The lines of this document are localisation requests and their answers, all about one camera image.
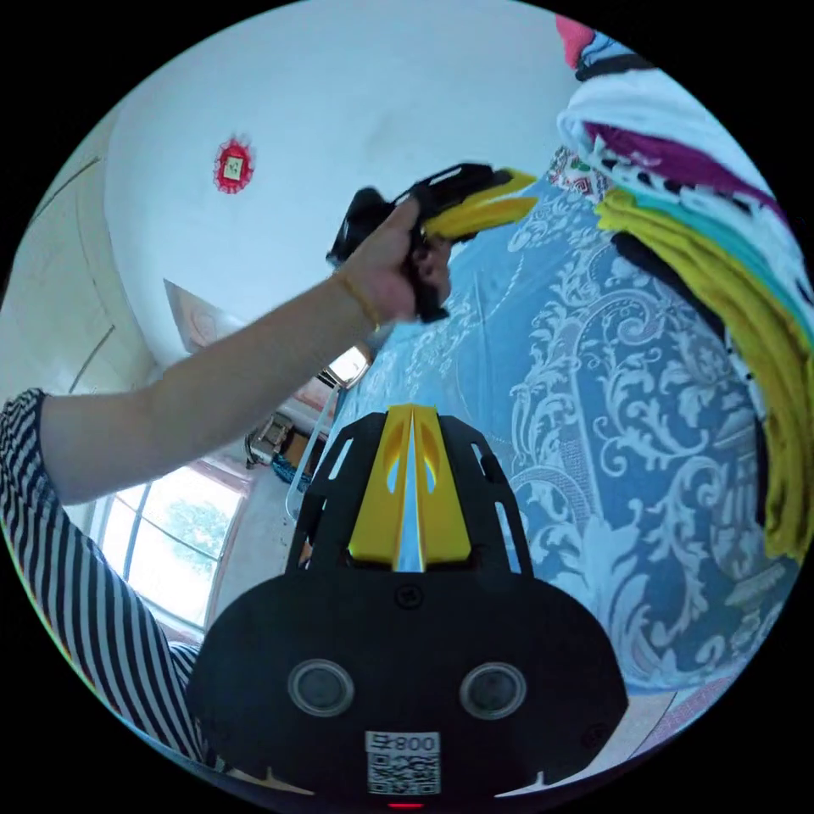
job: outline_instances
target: bracelet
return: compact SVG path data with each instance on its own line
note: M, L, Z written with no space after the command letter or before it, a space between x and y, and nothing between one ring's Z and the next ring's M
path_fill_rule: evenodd
M376 310L376 306L356 287L355 283L353 283L347 274L343 274L341 271L337 272L335 275L339 283L345 289L350 296L356 300L359 304L359 307L362 309L362 313L365 315L365 318L371 322L375 329L378 331L382 325L382 321L379 319L378 311Z

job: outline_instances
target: tree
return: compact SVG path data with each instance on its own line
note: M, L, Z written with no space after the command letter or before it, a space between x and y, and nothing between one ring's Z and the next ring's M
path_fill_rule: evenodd
M164 530L213 557L220 556L231 518L214 504L174 500Z

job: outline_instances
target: striped shirt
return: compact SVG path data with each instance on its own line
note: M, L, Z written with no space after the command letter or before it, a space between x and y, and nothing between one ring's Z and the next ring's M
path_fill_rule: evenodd
M0 413L0 521L17 572L59 648L108 707L184 756L228 771L187 709L197 649L168 641L59 503L40 450L45 398L30 390Z

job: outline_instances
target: window frame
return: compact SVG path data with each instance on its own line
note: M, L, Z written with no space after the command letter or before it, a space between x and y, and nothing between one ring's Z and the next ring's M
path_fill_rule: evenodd
M214 562L216 564L215 571L212 576L212 582L209 585L209 597L207 599L207 610L204 614L204 622L203 624L198 624L197 622L193 622L190 619L186 619L183 616L178 616L178 614L173 613L171 610L167 610L162 605L159 605L154 599L150 599L148 596L141 594L137 591L138 595L142 598L142 601L151 609L155 611L159 611L161 614L168 616L171 620L179 622L182 625L186 625L196 632L203 633L206 630L206 620L209 618L209 604L212 601L212 595L215 591L215 586L218 582L218 570L220 569L220 564L223 561L224 554L229 548L229 543L231 542L234 536L234 529L236 522L239 520L243 504L247 498L247 489L245 488L244 484L242 484L239 478L234 477L230 472L222 471L220 468L212 466L207 461L195 461L192 464L187 464L186 466L179 467L179 469L191 469L197 472L199 475L203 475L207 477L209 480L218 483L223 488L229 489L230 491L236 493L239 496L239 500L237 501L237 506L235 511L229 520L229 526L226 529L226 534L223 537L223 543L220 546L220 553L217 556L213 556L208 551L203 551L202 549L198 548L198 546L192 545L190 543L185 542L184 540L179 539L174 534L170 534L169 532L165 531L161 526L157 523L152 522L148 517L144 516L144 508L147 505L147 500L150 494L150 490L155 483L155 480L148 481L144 484L144 491L142 493L142 497L139 500L139 504L137 507L131 506L129 503L124 501L118 493L111 494L108 499L105 501L104 513L103 516L100 518L101 522L99 523L99 531L97 535L97 539L100 541L99 548L104 554L104 540L105 535L108 531L108 520L110 517L110 510L112 509L114 502L119 501L123 506L125 506L128 510L133 512L133 523L130 530L130 539L127 541L127 549L125 552L125 559L124 564L122 566L122 571L119 576L128 584L130 585L130 569L132 565L133 555L136 550L136 543L138 539L138 531L141 527L142 520L152 526L154 529L157 529L160 533L164 534L168 539L172 540L175 543L179 543L180 545L184 546L191 551L194 551L196 554L204 557L206 560Z

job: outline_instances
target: blue bedspread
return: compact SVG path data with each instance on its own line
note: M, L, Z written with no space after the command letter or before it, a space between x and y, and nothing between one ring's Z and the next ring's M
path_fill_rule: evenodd
M698 686L755 652L797 573L766 558L755 524L747 393L695 311L619 257L585 198L546 181L533 193L520 225L453 262L450 319L396 328L332 439L407 402L478 428L536 575L605 626L628 690Z

